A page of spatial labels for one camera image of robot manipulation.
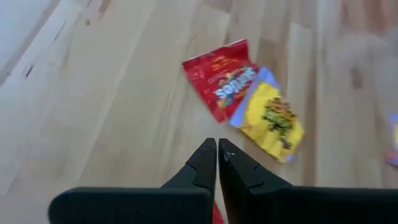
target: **red object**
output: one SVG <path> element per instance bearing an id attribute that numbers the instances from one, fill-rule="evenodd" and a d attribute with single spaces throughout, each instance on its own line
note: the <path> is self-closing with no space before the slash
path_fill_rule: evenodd
<path id="1" fill-rule="evenodd" d="M 218 122 L 233 115 L 259 71 L 250 62 L 248 40 L 191 58 L 182 65 Z"/>
<path id="2" fill-rule="evenodd" d="M 223 217 L 221 216 L 221 212 L 218 210 L 216 202 L 214 202 L 213 209 L 213 224 L 224 224 Z"/>

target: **snack bag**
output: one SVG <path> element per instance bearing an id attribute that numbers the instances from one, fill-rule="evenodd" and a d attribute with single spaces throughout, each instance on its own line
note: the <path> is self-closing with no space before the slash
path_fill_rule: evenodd
<path id="1" fill-rule="evenodd" d="M 392 128 L 392 148 L 387 154 L 387 162 L 398 168 L 398 115 L 390 116 L 389 123 Z"/>
<path id="2" fill-rule="evenodd" d="M 229 119 L 257 77 L 247 40 L 240 40 L 182 63 L 187 77 L 217 122 Z"/>
<path id="3" fill-rule="evenodd" d="M 293 158 L 304 134 L 289 103 L 280 96 L 279 84 L 266 68 L 260 70 L 230 124 L 282 163 Z"/>

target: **yellow candy wrapper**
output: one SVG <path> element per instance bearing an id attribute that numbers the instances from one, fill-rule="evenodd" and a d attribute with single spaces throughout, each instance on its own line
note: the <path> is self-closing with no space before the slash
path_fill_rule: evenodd
<path id="1" fill-rule="evenodd" d="M 298 117 L 281 97 L 279 84 L 267 68 L 260 70 L 230 124 L 282 163 L 293 158 L 304 134 Z"/>

